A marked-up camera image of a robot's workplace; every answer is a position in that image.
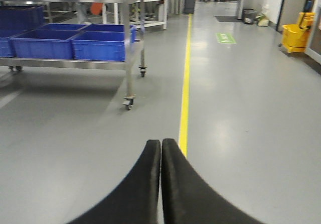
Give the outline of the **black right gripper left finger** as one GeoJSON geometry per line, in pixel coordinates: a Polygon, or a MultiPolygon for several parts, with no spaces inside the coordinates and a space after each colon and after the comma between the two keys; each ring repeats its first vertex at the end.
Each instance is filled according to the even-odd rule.
{"type": "Polygon", "coordinates": [[[157,223],[161,143],[148,140],[124,179],[70,223],[157,223]]]}

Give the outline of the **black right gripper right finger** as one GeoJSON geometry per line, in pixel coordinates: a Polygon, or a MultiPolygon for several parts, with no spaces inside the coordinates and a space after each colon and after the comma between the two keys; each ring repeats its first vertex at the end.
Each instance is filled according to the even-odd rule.
{"type": "Polygon", "coordinates": [[[174,139],[162,141],[161,187],[165,223],[259,223],[196,172],[174,139]]]}

